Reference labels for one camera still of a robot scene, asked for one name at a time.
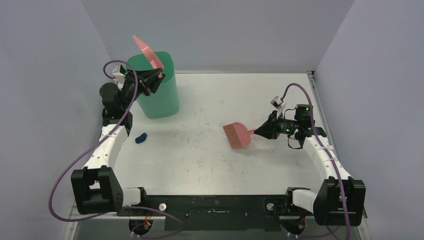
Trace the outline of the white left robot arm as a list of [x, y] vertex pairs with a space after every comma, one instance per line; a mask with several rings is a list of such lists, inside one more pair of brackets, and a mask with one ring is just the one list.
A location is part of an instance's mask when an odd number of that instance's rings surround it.
[[156, 93], [165, 75], [161, 68], [137, 71], [122, 68], [120, 72], [122, 87], [107, 82], [99, 90], [103, 104], [99, 146], [91, 151], [86, 164], [70, 176], [81, 215], [118, 212], [128, 206], [139, 216], [149, 210], [145, 189], [122, 188], [113, 168], [132, 129], [133, 115], [129, 112], [132, 100]]

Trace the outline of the pink plastic hand brush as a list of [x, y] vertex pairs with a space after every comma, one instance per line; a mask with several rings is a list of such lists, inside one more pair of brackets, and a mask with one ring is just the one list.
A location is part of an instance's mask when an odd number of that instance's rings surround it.
[[241, 122], [233, 122], [222, 126], [224, 134], [232, 149], [247, 148], [251, 143], [251, 136], [255, 134], [256, 129], [248, 129]]

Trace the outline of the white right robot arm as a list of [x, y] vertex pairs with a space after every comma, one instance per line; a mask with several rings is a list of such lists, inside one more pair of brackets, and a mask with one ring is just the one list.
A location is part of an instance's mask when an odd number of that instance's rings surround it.
[[293, 137], [299, 142], [299, 149], [311, 158], [323, 180], [318, 192], [289, 187], [288, 197], [282, 201], [284, 211], [294, 215], [303, 209], [313, 214], [321, 226], [359, 226], [364, 211], [365, 183], [354, 179], [337, 159], [327, 134], [311, 119], [311, 105], [298, 104], [294, 111], [294, 118], [286, 119], [284, 114], [274, 110], [254, 131], [255, 135], [269, 140], [275, 140], [281, 134]]

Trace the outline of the pink plastic dustpan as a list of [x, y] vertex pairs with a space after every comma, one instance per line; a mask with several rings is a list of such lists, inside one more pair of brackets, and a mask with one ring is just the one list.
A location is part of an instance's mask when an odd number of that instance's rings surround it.
[[150, 63], [153, 69], [165, 69], [164, 64], [157, 56], [157, 54], [151, 49], [151, 47], [146, 44], [143, 40], [141, 40], [138, 36], [132, 35], [134, 42], [137, 44], [139, 50], [144, 55], [145, 59]]

